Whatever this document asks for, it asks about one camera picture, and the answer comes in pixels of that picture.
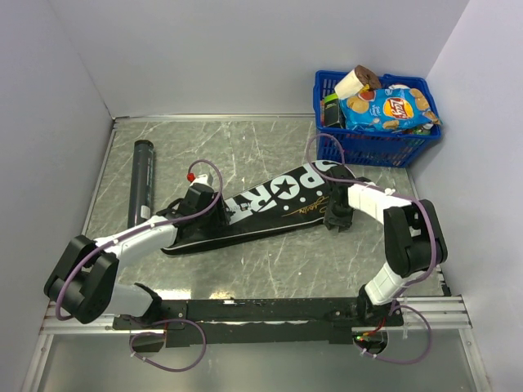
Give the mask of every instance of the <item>marble surface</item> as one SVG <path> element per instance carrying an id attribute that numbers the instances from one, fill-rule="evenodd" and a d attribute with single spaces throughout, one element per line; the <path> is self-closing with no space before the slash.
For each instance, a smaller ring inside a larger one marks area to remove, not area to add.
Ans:
<path id="1" fill-rule="evenodd" d="M 306 141 L 314 132 L 308 118 L 117 123 L 87 236 L 126 229 L 135 140 L 154 143 L 157 211 L 185 194 L 186 170 L 196 158 L 218 165 L 226 184 L 224 195 L 229 197 L 303 164 Z M 413 193 L 405 169 L 351 169 L 380 186 Z M 210 172 L 204 165 L 195 171 Z M 123 269 L 119 282 L 144 283 L 165 299 L 356 296 L 382 267 L 384 257 L 382 226 L 355 212 L 353 226 L 343 233 L 319 225 L 190 256 L 167 257 L 157 251 Z M 408 293 L 442 295 L 437 274 Z"/>

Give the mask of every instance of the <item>white label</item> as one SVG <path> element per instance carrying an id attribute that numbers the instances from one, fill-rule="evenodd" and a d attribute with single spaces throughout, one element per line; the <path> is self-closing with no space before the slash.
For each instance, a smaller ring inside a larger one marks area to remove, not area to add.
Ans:
<path id="1" fill-rule="evenodd" d="M 144 219 L 149 219 L 150 218 L 150 208 L 148 208 L 147 206 L 141 206 L 140 216 Z"/>

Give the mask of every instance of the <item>black tube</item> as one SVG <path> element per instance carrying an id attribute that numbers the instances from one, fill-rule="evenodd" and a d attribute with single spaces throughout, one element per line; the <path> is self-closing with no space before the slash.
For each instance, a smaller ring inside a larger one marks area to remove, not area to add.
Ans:
<path id="1" fill-rule="evenodd" d="M 131 192 L 127 227 L 147 221 L 153 207 L 154 145 L 148 140 L 137 140 L 132 157 Z"/>

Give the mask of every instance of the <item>blue chip bag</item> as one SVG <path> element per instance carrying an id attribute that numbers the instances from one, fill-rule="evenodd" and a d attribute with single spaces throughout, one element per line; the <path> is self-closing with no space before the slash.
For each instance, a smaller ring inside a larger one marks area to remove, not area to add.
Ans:
<path id="1" fill-rule="evenodd" d="M 340 102 L 350 131 L 395 132 L 423 124 L 440 124 L 417 88 L 361 91 Z"/>

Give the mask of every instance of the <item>white wall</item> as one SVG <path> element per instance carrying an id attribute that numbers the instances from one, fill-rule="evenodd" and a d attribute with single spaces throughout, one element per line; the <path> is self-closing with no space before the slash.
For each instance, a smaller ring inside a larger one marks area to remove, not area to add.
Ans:
<path id="1" fill-rule="evenodd" d="M 471 0 L 428 82 L 443 142 L 413 168 L 449 247 L 444 272 L 463 294 L 496 391 L 521 390 L 523 333 L 523 2 Z"/>
<path id="2" fill-rule="evenodd" d="M 78 234 L 111 118 L 45 0 L 0 12 L 0 390 L 22 385 L 47 298 Z"/>
<path id="3" fill-rule="evenodd" d="M 467 0 L 51 0 L 114 117 L 311 113 L 318 69 L 427 76 Z"/>

